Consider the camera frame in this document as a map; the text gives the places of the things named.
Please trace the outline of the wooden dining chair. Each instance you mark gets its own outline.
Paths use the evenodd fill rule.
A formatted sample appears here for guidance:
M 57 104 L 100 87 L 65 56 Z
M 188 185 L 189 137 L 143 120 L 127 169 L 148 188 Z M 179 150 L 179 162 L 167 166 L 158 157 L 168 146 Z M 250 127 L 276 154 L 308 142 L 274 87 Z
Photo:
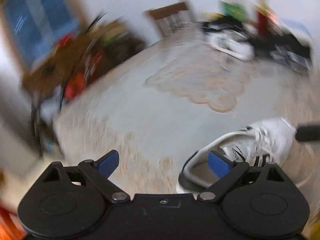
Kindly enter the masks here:
M 21 85 L 31 97 L 45 99 L 77 74 L 92 84 L 130 55 L 126 31 L 89 31 L 65 46 L 57 47 L 40 66 L 22 77 Z

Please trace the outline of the orange bag on chair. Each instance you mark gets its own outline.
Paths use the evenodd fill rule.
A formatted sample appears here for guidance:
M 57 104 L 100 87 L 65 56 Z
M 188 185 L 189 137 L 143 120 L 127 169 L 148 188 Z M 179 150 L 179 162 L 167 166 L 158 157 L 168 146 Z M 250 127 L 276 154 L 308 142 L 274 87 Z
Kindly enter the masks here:
M 25 231 L 13 220 L 17 214 L 1 206 L 1 240 L 19 240 L 26 236 Z

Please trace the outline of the silver refrigerator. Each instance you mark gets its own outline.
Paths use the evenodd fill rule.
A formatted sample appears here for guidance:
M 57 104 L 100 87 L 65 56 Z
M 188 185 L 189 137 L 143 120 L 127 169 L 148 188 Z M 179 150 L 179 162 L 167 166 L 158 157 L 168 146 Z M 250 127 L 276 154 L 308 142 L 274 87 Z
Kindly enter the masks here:
M 16 87 L 1 85 L 1 167 L 25 175 L 40 159 L 31 132 L 31 104 Z

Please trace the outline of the wooden chair by wall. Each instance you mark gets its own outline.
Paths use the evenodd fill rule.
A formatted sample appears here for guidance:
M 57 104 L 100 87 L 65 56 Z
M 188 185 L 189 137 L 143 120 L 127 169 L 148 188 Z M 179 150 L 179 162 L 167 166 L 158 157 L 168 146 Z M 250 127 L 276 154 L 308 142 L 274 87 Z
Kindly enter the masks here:
M 190 2 L 179 1 L 177 3 L 145 11 L 161 38 L 169 36 L 185 25 L 196 22 Z

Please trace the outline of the white black-striped sneaker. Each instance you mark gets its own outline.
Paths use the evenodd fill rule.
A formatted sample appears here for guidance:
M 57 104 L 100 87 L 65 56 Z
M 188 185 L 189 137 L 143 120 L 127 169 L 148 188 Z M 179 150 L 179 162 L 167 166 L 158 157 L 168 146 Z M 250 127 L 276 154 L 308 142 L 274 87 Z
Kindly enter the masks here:
M 196 151 L 178 176 L 177 193 L 199 193 L 218 181 L 208 165 L 208 154 L 217 152 L 230 161 L 242 159 L 262 167 L 269 161 L 281 165 L 288 157 L 296 129 L 284 118 L 271 118 L 229 132 Z

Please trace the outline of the black nike shoe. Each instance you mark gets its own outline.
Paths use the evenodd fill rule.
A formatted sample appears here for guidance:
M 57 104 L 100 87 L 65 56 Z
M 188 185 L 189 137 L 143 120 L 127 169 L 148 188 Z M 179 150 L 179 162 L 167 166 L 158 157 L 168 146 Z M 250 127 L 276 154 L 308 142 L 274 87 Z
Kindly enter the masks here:
M 202 22 L 201 29 L 205 34 L 238 33 L 248 36 L 243 23 L 231 16 L 223 16 L 210 22 Z

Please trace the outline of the black bicycle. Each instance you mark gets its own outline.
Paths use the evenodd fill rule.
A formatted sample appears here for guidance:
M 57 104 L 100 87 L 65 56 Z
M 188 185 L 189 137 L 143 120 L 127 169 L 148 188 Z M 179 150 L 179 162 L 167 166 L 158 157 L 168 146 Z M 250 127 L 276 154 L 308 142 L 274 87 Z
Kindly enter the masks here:
M 78 36 L 92 31 L 102 17 L 103 14 L 98 15 L 89 27 Z M 56 44 L 51 54 L 56 51 L 57 47 L 65 46 L 69 42 L 74 41 L 78 36 L 74 36 L 73 34 L 64 36 Z M 50 97 L 45 99 L 37 96 L 31 97 L 31 130 L 40 144 L 41 152 L 61 153 L 54 131 L 54 119 L 60 114 L 65 104 L 79 96 L 89 85 L 91 84 L 85 81 L 84 75 L 77 74 L 67 84 L 57 86 Z

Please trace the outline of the red gold trophy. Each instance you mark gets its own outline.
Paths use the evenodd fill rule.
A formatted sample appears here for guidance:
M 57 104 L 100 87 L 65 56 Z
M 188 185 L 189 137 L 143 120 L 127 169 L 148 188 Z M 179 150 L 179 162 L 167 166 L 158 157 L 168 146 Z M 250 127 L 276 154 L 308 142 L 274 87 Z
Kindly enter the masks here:
M 259 36 L 267 37 L 276 32 L 278 19 L 268 5 L 269 0 L 257 0 L 255 10 L 257 12 L 257 29 Z

